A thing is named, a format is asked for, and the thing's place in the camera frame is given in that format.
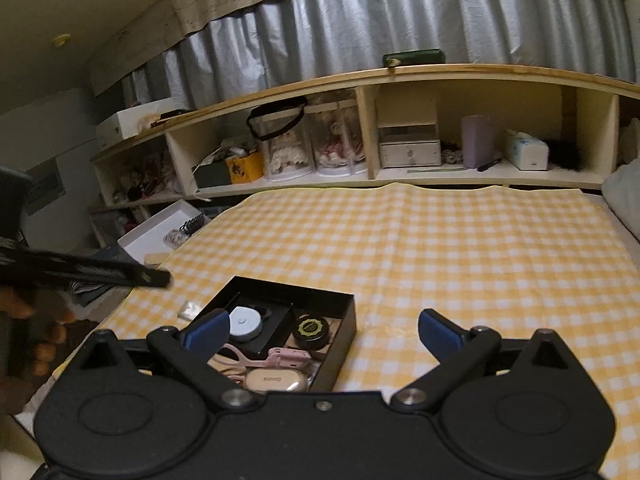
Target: white drawer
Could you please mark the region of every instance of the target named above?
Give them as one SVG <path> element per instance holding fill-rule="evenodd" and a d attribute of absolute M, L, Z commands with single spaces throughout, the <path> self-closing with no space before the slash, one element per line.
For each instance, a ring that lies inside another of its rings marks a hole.
<path fill-rule="evenodd" d="M 383 168 L 408 166 L 439 166 L 440 142 L 408 142 L 381 144 L 380 163 Z"/>

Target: transparent container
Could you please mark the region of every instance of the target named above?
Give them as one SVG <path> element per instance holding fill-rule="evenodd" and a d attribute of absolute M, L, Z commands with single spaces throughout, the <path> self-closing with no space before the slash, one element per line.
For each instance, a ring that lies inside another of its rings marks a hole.
<path fill-rule="evenodd" d="M 319 174 L 348 176 L 367 171 L 356 99 L 308 106 L 305 113 Z"/>
<path fill-rule="evenodd" d="M 260 136 L 266 136 L 290 123 L 300 111 L 283 110 L 255 119 Z M 289 180 L 314 170 L 313 152 L 305 131 L 305 119 L 290 130 L 270 140 L 260 142 L 264 159 L 264 176 L 267 180 Z"/>

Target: blue gripper pad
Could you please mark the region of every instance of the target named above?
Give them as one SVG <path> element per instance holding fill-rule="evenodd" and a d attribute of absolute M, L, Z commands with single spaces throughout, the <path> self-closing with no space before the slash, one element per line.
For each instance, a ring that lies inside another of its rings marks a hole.
<path fill-rule="evenodd" d="M 190 323 L 180 333 L 180 342 L 204 362 L 209 361 L 229 341 L 229 314 L 216 309 Z"/>
<path fill-rule="evenodd" d="M 462 348 L 466 334 L 466 330 L 432 308 L 423 310 L 418 317 L 420 342 L 439 362 Z"/>

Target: metal screw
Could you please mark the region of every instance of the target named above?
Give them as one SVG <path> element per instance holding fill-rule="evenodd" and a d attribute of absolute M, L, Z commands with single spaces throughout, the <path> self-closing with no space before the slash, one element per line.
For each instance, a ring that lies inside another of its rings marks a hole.
<path fill-rule="evenodd" d="M 252 403 L 253 396 L 244 388 L 232 388 L 224 392 L 220 398 L 222 402 L 232 406 L 233 408 L 242 408 Z"/>
<path fill-rule="evenodd" d="M 405 406 L 414 406 L 427 400 L 427 394 L 418 388 L 407 388 L 396 393 L 396 399 Z"/>
<path fill-rule="evenodd" d="M 318 400 L 318 402 L 316 402 L 316 408 L 321 412 L 328 412 L 332 407 L 332 403 L 328 400 Z"/>

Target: white tray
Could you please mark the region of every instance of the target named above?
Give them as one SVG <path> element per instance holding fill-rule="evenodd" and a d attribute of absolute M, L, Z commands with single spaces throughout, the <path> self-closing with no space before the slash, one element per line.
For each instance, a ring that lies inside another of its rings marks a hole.
<path fill-rule="evenodd" d="M 172 252 L 173 248 L 162 241 L 164 235 L 171 229 L 179 229 L 187 220 L 199 214 L 194 206 L 178 200 L 129 231 L 118 240 L 118 245 L 137 262 L 144 264 L 147 254 Z"/>

